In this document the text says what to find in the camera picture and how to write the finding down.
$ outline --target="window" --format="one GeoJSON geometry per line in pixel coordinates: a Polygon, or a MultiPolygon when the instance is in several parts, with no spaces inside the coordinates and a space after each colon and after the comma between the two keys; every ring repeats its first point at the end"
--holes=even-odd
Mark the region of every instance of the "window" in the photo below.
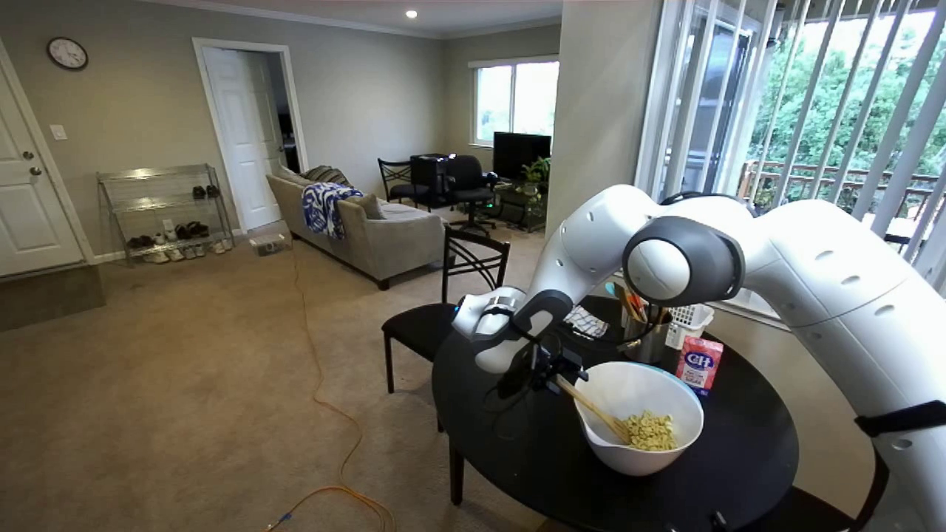
{"type": "Polygon", "coordinates": [[[639,187],[834,201],[946,292],[942,20],[926,0],[669,0],[639,187]]]}
{"type": "Polygon", "coordinates": [[[502,62],[477,68],[477,142],[497,130],[540,133],[555,128],[559,62],[502,62]]]}

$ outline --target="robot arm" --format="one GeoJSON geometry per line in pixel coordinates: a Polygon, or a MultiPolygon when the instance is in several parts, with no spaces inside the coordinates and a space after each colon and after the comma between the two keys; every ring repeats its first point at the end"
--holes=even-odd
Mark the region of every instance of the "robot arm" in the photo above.
{"type": "Polygon", "coordinates": [[[654,205],[613,187],[550,235],[527,292],[466,295],[456,329],[477,365],[512,359],[624,269],[658,304],[759,292],[846,393],[890,468],[874,530],[946,530],[946,301],[843,211],[797,201],[753,220],[726,199],[654,205]]]}

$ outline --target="beige sofa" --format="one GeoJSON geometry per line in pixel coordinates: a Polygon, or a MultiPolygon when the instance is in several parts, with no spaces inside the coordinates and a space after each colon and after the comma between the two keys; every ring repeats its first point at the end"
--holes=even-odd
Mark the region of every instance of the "beige sofa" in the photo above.
{"type": "Polygon", "coordinates": [[[366,214],[372,207],[363,201],[336,201],[341,236],[321,236],[307,229],[301,214],[301,196],[310,180],[286,168],[267,180],[292,236],[349,264],[380,291],[386,291],[397,276],[444,261],[444,220],[429,211],[379,201],[379,214],[366,214]]]}

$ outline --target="red can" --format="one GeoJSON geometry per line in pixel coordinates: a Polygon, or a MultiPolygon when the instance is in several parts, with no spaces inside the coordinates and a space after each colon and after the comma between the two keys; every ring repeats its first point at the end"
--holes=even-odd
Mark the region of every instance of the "red can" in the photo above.
{"type": "Polygon", "coordinates": [[[725,345],[707,338],[685,338],[678,360],[678,378],[697,396],[709,396],[725,345]]]}

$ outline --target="white bowl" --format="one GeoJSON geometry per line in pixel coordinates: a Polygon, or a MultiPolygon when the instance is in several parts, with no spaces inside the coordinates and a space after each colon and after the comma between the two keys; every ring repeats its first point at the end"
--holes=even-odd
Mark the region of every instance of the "white bowl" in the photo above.
{"type": "Polygon", "coordinates": [[[648,365],[598,365],[587,371],[587,382],[580,378],[574,390],[616,419],[645,410],[670,416],[678,443],[675,450],[635,450],[626,443],[616,443],[613,433],[580,403],[574,403],[595,456],[624,476],[649,476],[675,465],[703,433],[701,400],[678,375],[648,365]]]}

